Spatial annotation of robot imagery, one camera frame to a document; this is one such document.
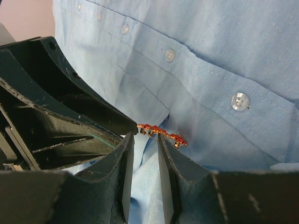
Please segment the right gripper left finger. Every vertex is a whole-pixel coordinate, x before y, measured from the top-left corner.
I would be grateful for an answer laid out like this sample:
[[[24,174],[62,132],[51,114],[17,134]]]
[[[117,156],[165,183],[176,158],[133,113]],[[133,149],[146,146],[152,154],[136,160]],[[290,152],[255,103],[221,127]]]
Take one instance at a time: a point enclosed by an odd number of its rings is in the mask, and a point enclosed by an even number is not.
[[[126,224],[134,136],[76,175],[57,171],[2,171],[3,224]]]

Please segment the red gold leaf brooch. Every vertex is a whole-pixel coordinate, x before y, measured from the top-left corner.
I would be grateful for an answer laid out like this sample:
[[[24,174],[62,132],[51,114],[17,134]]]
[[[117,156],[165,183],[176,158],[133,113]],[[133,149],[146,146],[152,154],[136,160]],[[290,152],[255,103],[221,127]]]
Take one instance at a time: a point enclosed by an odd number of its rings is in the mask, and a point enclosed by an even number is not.
[[[155,141],[157,140],[154,138],[154,135],[161,134],[168,139],[174,140],[175,142],[173,146],[175,148],[179,148],[180,146],[188,146],[188,143],[184,140],[183,137],[174,133],[169,134],[166,130],[159,128],[158,126],[152,126],[149,124],[137,124],[137,128],[139,129],[140,134],[147,135]]]

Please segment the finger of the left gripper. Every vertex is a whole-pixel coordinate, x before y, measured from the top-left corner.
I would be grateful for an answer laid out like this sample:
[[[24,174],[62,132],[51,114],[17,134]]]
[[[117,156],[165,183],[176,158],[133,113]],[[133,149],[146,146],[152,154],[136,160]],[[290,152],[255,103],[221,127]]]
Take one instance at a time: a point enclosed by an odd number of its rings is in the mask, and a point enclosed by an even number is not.
[[[124,115],[70,79],[0,82],[0,168],[59,170],[120,143]]]
[[[52,36],[2,44],[51,97],[117,135],[137,133],[137,123],[97,94],[72,68]]]

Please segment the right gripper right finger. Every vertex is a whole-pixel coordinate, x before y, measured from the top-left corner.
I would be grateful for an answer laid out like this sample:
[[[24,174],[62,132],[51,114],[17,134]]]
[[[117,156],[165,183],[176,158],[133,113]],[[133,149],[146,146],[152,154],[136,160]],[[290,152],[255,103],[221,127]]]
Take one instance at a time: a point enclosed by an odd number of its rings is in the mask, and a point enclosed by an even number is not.
[[[165,223],[298,223],[298,171],[210,171],[165,136],[157,143]]]

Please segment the light blue button shirt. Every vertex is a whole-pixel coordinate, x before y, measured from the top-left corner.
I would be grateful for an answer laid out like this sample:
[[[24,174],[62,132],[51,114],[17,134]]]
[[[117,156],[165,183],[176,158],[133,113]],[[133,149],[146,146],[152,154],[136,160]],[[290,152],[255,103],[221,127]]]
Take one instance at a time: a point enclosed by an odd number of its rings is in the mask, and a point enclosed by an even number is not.
[[[296,0],[55,0],[78,75],[210,171],[299,172]],[[128,221],[165,224],[158,135],[134,135]]]

